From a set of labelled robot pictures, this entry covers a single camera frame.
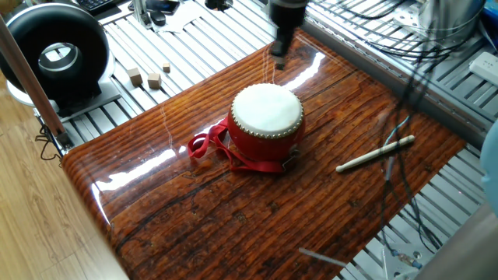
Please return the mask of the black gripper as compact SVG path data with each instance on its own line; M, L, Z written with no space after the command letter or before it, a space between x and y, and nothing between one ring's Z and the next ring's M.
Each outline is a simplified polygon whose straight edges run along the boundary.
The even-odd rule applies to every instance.
M268 14L270 20L279 28L270 51L275 68L285 68L285 56L293 41L294 28L303 24L308 0L269 0Z

